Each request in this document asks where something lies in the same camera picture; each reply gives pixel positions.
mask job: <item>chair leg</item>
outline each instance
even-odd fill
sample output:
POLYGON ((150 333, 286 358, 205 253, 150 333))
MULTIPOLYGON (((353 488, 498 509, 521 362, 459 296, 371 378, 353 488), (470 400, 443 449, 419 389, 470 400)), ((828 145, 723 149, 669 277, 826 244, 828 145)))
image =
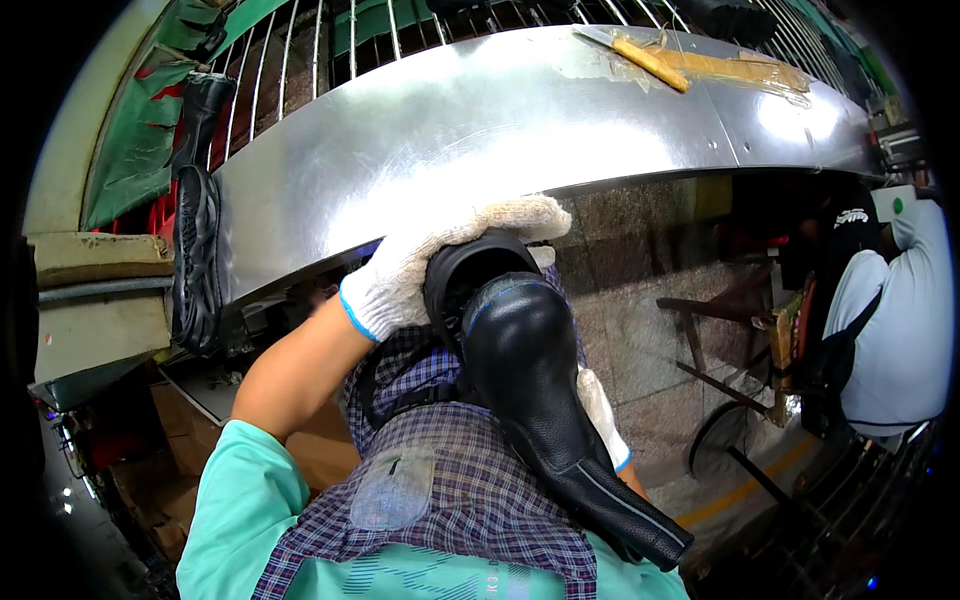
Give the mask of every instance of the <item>chair leg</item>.
POLYGON ((696 369, 694 369, 693 367, 690 367, 689 365, 685 365, 684 363, 680 362, 679 360, 678 360, 678 361, 675 361, 675 362, 676 362, 676 364, 677 364, 677 367, 679 367, 680 369, 682 369, 682 370, 690 373, 691 375, 693 375, 693 376, 696 377, 697 379, 700 379, 701 381, 703 381, 704 383, 708 384, 709 386, 712 386, 712 387, 716 388, 717 390, 720 390, 721 392, 723 392, 723 393, 726 394, 727 396, 733 398, 736 402, 738 402, 738 403, 740 403, 740 404, 743 404, 743 405, 746 406, 747 408, 752 408, 752 409, 754 409, 755 411, 757 411, 757 412, 760 413, 761 415, 764 415, 764 416, 766 415, 766 413, 767 413, 767 407, 764 406, 764 405, 762 405, 762 404, 760 404, 759 402, 757 402, 757 401, 754 400, 753 398, 747 396, 746 394, 743 394, 743 393, 741 393, 741 392, 738 392, 737 390, 735 390, 734 388, 732 388, 732 387, 730 387, 730 386, 724 385, 723 382, 717 381, 717 380, 714 379, 713 377, 710 377, 709 375, 703 374, 703 373, 697 371, 696 369))
POLYGON ((680 321, 684 324, 686 340, 690 344, 690 353, 693 355, 693 365, 697 368, 697 371, 707 372, 704 348, 700 345, 700 334, 697 333, 697 324, 693 322, 693 315, 682 311, 680 313, 680 321))
POLYGON ((738 306, 736 304, 724 304, 720 302, 698 302, 679 298, 658 298, 657 308, 746 324, 753 324, 754 317, 765 314, 763 311, 748 306, 738 306))

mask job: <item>teal shirt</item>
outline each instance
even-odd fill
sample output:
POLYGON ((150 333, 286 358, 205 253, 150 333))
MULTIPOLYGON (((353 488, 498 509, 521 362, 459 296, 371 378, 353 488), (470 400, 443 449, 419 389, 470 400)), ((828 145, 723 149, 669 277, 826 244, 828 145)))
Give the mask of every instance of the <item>teal shirt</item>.
MULTIPOLYGON (((309 490, 293 457, 273 436, 242 421, 224 427, 204 468, 197 510, 177 567, 184 600, 250 598, 280 536, 297 523, 309 490)), ((587 533, 597 559, 597 597, 687 598, 676 569, 621 561, 587 533)), ((286 598, 343 596, 436 599, 563 598, 555 573, 518 564, 388 544, 345 563, 309 559, 286 598)))

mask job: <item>hand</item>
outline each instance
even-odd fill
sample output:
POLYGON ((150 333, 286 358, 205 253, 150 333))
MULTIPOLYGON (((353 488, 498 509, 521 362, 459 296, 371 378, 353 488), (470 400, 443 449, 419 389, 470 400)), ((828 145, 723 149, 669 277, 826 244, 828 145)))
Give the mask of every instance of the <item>hand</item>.
POLYGON ((388 233, 370 262, 344 277, 340 301, 362 334, 382 342, 397 329, 427 324, 423 280, 427 262, 443 246, 475 240, 488 228, 512 231, 524 242, 566 234, 570 215, 545 196, 482 205, 456 204, 417 213, 388 233))
POLYGON ((630 447, 616 430, 613 422, 613 408, 607 400, 607 394, 603 391, 603 385, 597 379, 596 373, 579 365, 577 369, 580 370, 577 374, 577 396, 580 397, 580 403, 584 405, 587 416, 590 417, 590 421, 610 453, 613 470, 620 471, 630 463, 630 447))

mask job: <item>granite floor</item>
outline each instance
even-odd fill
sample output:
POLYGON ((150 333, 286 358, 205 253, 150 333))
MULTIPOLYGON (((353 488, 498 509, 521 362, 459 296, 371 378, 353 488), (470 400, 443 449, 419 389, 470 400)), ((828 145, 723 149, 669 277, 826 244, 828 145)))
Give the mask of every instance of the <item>granite floor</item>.
MULTIPOLYGON (((656 300, 710 300, 753 269, 718 259, 711 226, 695 218, 696 203, 696 180, 566 199, 573 226, 553 244, 588 365, 608 393, 651 499, 697 536, 687 560, 694 568, 714 544, 774 504, 746 473, 699 482, 686 466, 695 435, 730 399, 675 366, 693 358, 678 317, 656 300)), ((757 306, 771 305, 766 287, 753 299, 757 306)), ((762 332, 742 324, 697 325, 709 374, 721 380, 764 345, 762 332)), ((773 403, 772 392, 749 374, 732 386, 773 403)), ((789 491, 818 444, 796 419, 784 429, 758 420, 748 456, 789 491)))

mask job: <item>person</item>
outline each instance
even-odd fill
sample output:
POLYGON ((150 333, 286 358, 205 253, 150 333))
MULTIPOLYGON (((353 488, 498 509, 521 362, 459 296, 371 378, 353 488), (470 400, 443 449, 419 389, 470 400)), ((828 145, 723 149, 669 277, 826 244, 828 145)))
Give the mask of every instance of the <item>person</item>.
POLYGON ((944 211, 917 200, 881 229, 873 197, 856 181, 835 188, 821 208, 801 225, 819 252, 804 360, 875 306, 853 342, 840 406, 856 431, 896 436, 947 403, 954 315, 944 211))
MULTIPOLYGON (((357 377, 379 344, 373 409, 450 383, 460 370, 427 323, 429 257, 491 227, 527 241, 567 232, 556 201, 524 197, 418 215, 344 278, 338 296, 268 348, 237 392, 201 478, 177 569, 191 598, 686 598, 677 569, 625 563, 538 485, 489 411, 454 401, 403 412, 374 431, 357 377), (360 465, 307 505, 283 447, 344 381, 360 465)), ((556 268, 544 271, 558 288, 556 268)), ((589 369, 578 396, 620 478, 643 494, 589 369)))

